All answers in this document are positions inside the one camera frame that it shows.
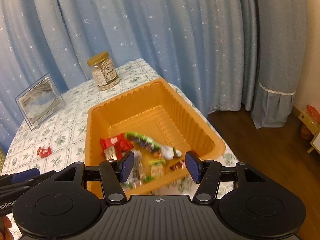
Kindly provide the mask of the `person left hand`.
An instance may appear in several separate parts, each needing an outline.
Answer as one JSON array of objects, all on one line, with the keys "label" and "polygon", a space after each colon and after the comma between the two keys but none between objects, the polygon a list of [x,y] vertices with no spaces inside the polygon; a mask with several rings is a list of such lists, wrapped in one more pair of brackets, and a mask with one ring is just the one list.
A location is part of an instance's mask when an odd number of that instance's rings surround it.
[{"label": "person left hand", "polygon": [[12,223],[7,216],[1,217],[3,220],[3,231],[0,233],[0,240],[14,240],[14,237],[10,231]]}]

